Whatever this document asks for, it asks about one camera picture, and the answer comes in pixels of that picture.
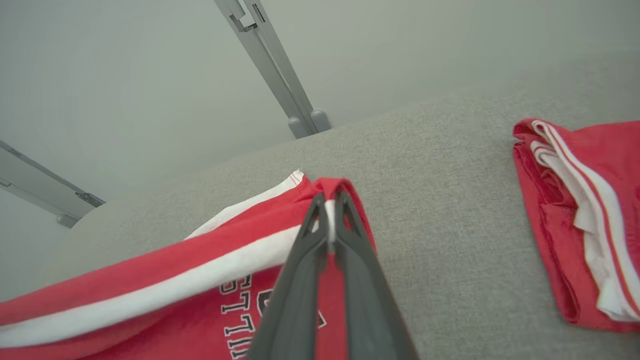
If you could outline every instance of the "white wall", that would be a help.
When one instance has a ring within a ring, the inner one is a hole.
[[[213,0],[2,0],[0,139],[104,200],[292,140]]]
[[[0,138],[105,200],[292,140],[212,0],[4,0]],[[264,0],[335,126],[639,48],[635,0]]]
[[[68,229],[0,188],[0,301],[37,290],[40,271]]]
[[[261,0],[333,125],[594,53],[640,49],[637,0]]]

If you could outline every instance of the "gray couch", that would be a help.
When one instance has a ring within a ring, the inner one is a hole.
[[[358,190],[423,359],[637,359],[636,334],[563,322],[522,202],[511,130],[640,116],[640,54],[593,55],[291,141],[108,202],[70,232],[58,282],[183,239],[300,168]]]

